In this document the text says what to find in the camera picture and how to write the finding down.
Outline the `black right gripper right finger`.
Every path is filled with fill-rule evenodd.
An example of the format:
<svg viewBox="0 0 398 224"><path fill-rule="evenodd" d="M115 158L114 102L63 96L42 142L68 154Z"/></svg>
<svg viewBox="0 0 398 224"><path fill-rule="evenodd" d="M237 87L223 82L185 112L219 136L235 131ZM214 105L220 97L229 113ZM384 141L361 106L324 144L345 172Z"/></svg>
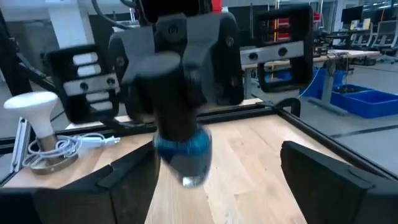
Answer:
<svg viewBox="0 0 398 224"><path fill-rule="evenodd" d="M398 182L285 141L281 168L308 224L398 224Z"/></svg>

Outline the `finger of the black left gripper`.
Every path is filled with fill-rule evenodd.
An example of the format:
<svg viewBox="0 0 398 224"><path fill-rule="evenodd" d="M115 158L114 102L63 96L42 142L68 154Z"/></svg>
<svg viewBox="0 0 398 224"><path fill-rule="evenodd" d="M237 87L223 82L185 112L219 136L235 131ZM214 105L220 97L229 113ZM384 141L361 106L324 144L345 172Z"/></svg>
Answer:
<svg viewBox="0 0 398 224"><path fill-rule="evenodd" d="M111 36L109 53L128 115L139 121L186 121L187 99L183 55L187 18L172 14L140 28Z"/></svg>
<svg viewBox="0 0 398 224"><path fill-rule="evenodd" d="M243 101L239 31L232 14L187 19L183 72L191 106L229 106Z"/></svg>

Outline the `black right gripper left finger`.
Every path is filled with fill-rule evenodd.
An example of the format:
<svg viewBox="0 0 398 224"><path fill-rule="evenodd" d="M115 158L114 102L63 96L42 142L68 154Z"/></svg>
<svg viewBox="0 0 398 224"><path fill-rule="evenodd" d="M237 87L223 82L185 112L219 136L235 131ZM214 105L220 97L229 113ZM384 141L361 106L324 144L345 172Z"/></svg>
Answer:
<svg viewBox="0 0 398 224"><path fill-rule="evenodd" d="M59 189L0 189L0 224L144 224L159 171L148 142Z"/></svg>

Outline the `teal blue nail polish bottle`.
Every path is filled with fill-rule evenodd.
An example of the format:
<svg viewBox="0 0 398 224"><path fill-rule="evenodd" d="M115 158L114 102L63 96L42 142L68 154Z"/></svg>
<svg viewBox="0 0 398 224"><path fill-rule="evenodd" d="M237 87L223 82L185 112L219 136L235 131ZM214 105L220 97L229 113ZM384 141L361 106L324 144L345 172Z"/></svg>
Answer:
<svg viewBox="0 0 398 224"><path fill-rule="evenodd" d="M203 184L210 171L211 134L197 123L182 60L175 52L146 56L137 66L136 84L149 98L157 133L152 143L185 188Z"/></svg>

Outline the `blue plastic bin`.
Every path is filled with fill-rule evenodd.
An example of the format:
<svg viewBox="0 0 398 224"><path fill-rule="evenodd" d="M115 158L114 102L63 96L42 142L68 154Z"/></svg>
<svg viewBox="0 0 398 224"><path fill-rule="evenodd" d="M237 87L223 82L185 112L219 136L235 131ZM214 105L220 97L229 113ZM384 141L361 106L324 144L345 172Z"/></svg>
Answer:
<svg viewBox="0 0 398 224"><path fill-rule="evenodd" d="M343 70L336 70L333 76L333 87L343 84L343 78L345 76L345 72ZM311 81L311 84L306 88L300 89L299 94L305 97L320 99L322 97L325 77L326 68L314 68L313 80Z"/></svg>
<svg viewBox="0 0 398 224"><path fill-rule="evenodd" d="M343 97L343 108L371 119L398 114L398 95L377 90L350 93Z"/></svg>
<svg viewBox="0 0 398 224"><path fill-rule="evenodd" d="M342 84L334 86L332 89L330 103L339 108L344 108L344 101L347 95L368 90L370 90L370 88L352 84Z"/></svg>

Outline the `black desk monitor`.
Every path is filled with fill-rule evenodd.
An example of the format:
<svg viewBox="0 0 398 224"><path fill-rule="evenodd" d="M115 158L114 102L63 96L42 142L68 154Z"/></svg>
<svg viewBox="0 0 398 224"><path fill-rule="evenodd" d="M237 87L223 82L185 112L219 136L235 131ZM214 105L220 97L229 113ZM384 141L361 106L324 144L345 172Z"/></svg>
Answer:
<svg viewBox="0 0 398 224"><path fill-rule="evenodd" d="M363 6L349 7L342 10L341 22L350 24L352 21L360 21L362 19Z"/></svg>

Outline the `gray office chair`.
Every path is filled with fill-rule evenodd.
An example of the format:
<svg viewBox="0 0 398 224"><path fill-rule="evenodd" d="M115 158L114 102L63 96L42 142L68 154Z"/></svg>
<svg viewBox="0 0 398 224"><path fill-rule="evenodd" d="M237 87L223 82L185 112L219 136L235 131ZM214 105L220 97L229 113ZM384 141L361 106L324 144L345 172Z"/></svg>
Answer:
<svg viewBox="0 0 398 224"><path fill-rule="evenodd" d="M371 47L379 50L397 49L398 20L379 22L377 26L376 38Z"/></svg>
<svg viewBox="0 0 398 224"><path fill-rule="evenodd" d="M351 44L354 48L369 47L373 38L372 22L370 22L369 25L366 25L366 27L355 28L353 35L354 39Z"/></svg>

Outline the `silver aluminium bar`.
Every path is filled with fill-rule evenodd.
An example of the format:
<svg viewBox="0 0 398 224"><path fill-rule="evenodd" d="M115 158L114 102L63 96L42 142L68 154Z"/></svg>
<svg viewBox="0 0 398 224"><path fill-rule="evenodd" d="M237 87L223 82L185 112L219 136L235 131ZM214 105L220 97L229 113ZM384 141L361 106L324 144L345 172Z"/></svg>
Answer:
<svg viewBox="0 0 398 224"><path fill-rule="evenodd" d="M16 173L21 170L22 162L27 152L30 142L31 127L29 122L23 118L19 118L14 148L12 152L11 172Z"/></svg>

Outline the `white mushroom lamp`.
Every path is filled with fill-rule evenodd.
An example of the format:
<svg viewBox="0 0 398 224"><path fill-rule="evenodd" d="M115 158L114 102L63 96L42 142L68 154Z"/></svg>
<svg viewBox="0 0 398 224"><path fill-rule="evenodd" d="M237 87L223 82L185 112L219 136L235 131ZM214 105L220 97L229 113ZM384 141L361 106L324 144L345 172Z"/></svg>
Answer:
<svg viewBox="0 0 398 224"><path fill-rule="evenodd" d="M35 91L13 96L5 101L4 109L16 113L30 125L35 139L22 153L22 166L35 175L47 175L72 165L78 154L76 145L65 136L56 136L50 114L58 96L49 91Z"/></svg>

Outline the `black table frame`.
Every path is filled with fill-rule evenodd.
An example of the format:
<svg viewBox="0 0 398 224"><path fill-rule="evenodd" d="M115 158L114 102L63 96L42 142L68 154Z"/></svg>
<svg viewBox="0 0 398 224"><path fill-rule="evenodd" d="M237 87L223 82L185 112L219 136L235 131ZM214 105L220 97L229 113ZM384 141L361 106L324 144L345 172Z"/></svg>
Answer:
<svg viewBox="0 0 398 224"><path fill-rule="evenodd" d="M157 133L157 126L154 117L146 121L132 119L127 111L123 96L120 92L115 94L118 102L118 112L111 118L99 121L89 121L84 123L73 123L68 119L67 112L59 97L59 91L53 80L53 92L58 96L57 104L50 114L50 121L56 136L66 137L74 142L78 154L79 148L102 147L117 144L122 136L139 133ZM202 106L197 110L197 123L202 121L228 121L246 119L254 115L257 111L273 114L281 111L285 107L291 107L295 113L300 113L300 102L296 98L288 98L276 105L245 105L243 101L238 105L229 106Z"/></svg>

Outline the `white post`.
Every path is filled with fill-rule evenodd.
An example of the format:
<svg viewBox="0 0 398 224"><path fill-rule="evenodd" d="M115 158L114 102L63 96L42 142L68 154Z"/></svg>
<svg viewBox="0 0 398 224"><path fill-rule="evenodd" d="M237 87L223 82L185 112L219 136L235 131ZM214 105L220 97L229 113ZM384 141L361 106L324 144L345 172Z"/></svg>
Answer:
<svg viewBox="0 0 398 224"><path fill-rule="evenodd" d="M86 7L81 0L45 0L59 47L94 44Z"/></svg>

